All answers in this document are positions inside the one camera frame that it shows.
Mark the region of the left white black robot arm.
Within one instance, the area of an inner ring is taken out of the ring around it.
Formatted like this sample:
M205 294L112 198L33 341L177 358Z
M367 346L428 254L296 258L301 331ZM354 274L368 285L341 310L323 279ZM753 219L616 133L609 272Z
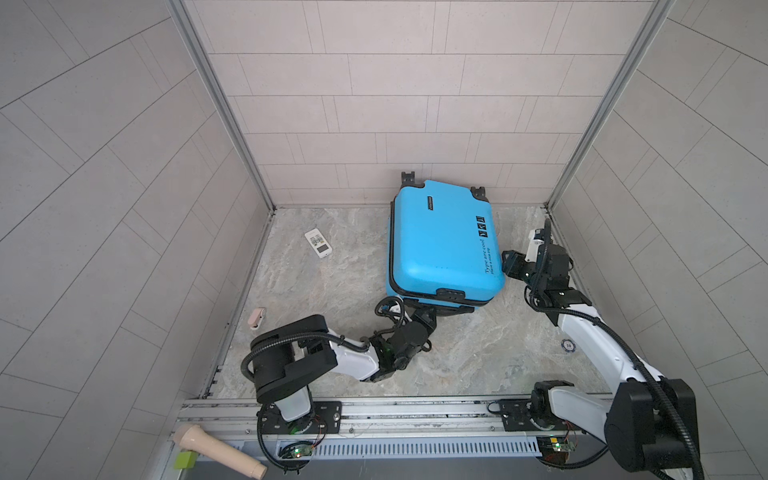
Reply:
M376 383L407 368L413 358L432 350L430 335L437 327L434 307L408 312L398 297L380 301L374 313L392 326L353 341L332 331L320 314L313 314L266 332L250 343L240 363L241 374L253 384L258 426L268 434L302 434L310 430L336 432L336 403L316 403L310 384L328 373Z

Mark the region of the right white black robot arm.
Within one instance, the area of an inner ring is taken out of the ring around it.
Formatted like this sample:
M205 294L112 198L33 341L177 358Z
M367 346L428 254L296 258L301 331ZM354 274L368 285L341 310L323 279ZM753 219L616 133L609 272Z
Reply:
M600 399L568 381L535 384L530 412L540 425L560 421L600 440L628 472L702 479L696 396L681 379L646 363L570 284L572 260L554 244L550 223L531 231L526 252L505 251L502 270L524 283L524 299L569 335L612 393Z

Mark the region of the blue suitcase with black lining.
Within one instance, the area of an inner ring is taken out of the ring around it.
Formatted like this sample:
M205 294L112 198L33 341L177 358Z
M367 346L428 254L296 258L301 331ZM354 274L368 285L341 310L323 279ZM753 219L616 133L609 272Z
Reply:
M390 204L387 293L411 304L471 312L501 292L493 210L485 188L401 174Z

